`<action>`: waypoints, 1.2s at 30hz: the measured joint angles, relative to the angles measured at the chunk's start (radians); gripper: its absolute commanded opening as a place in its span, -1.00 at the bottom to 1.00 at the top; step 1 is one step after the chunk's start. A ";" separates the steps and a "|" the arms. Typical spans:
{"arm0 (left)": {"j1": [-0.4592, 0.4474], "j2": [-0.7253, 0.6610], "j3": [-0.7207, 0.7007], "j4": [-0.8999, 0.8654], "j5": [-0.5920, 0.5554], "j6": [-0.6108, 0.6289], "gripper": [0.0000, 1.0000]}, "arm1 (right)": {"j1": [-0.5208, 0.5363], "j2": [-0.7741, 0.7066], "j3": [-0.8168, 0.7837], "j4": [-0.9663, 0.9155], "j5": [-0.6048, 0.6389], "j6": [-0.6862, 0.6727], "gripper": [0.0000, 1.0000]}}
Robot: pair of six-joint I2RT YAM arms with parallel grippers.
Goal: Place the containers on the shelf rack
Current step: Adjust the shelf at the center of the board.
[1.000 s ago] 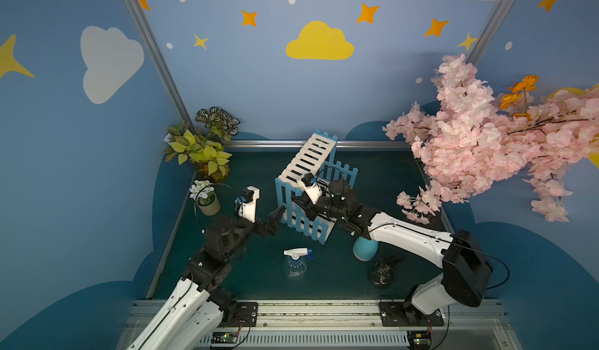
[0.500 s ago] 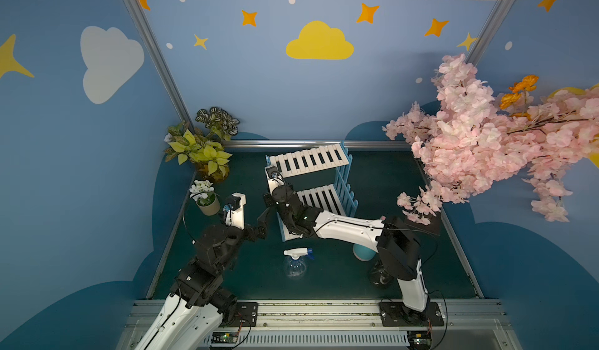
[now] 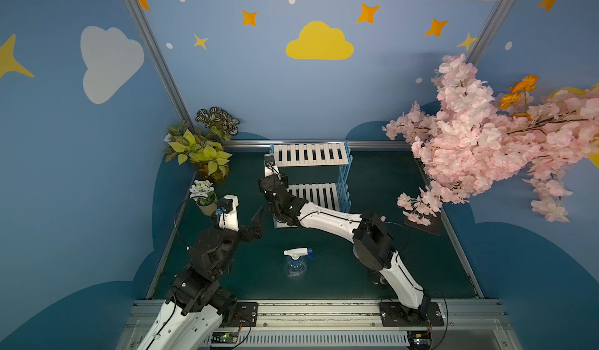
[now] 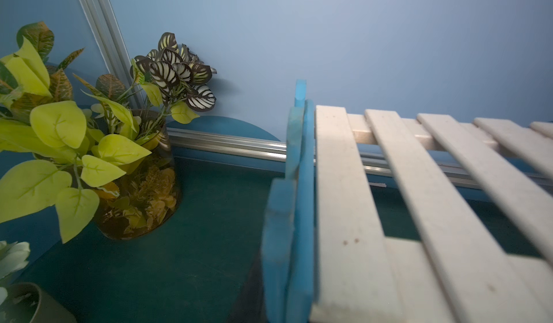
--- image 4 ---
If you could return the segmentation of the blue white slatted shelf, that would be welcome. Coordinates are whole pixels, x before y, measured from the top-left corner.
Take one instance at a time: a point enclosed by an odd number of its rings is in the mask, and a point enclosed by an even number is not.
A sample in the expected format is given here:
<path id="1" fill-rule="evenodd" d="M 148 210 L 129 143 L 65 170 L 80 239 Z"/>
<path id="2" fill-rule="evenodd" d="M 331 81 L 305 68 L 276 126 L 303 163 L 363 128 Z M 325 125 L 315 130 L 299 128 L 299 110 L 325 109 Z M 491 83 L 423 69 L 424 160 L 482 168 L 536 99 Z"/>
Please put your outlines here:
<path id="1" fill-rule="evenodd" d="M 552 125 L 348 114 L 298 81 L 264 322 L 551 322 Z"/>

